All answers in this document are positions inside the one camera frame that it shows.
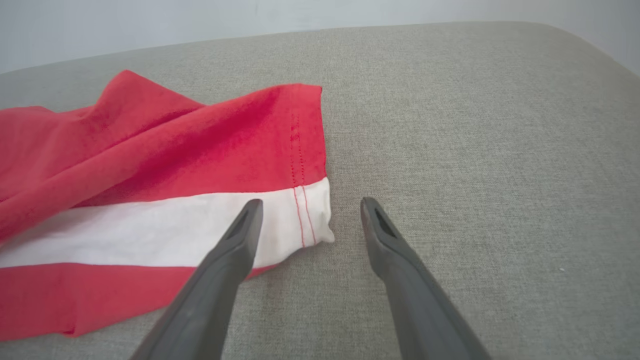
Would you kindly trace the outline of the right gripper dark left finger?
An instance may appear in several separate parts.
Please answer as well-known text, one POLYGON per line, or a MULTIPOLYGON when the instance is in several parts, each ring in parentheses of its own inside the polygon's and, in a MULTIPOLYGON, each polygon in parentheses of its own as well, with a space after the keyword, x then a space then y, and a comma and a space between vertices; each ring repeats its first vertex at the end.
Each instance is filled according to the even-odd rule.
POLYGON ((221 360, 240 284, 253 269, 263 201, 245 203, 131 360, 221 360))

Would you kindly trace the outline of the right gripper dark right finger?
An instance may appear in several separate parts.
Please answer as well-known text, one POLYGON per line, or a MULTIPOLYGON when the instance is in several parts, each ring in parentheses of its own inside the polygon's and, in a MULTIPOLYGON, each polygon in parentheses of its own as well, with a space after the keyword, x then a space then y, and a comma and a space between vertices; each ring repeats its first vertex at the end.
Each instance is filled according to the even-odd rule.
POLYGON ((490 354, 380 203, 364 197, 366 251, 385 285, 403 360, 491 360, 490 354))

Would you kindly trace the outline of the red shorts with white stripe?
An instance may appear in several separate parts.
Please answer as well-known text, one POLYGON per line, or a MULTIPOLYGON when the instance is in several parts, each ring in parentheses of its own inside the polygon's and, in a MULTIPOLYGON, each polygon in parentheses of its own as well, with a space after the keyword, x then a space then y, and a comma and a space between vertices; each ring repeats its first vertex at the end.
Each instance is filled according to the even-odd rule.
POLYGON ((96 103, 0 110, 0 342, 167 307, 251 199, 250 277, 335 240, 322 87, 202 104, 133 71, 96 103))

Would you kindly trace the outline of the grey fabric sofa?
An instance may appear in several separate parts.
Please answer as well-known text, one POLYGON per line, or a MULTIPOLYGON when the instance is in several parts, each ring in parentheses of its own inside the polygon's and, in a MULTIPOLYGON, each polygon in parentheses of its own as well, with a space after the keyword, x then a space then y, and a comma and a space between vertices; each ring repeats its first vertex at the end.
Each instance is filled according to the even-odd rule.
POLYGON ((0 109, 96 102, 131 70, 215 104, 320 85, 333 243, 238 290, 224 360, 400 360, 376 198, 495 360, 640 360, 640 76, 530 22, 344 28, 0 74, 0 109))

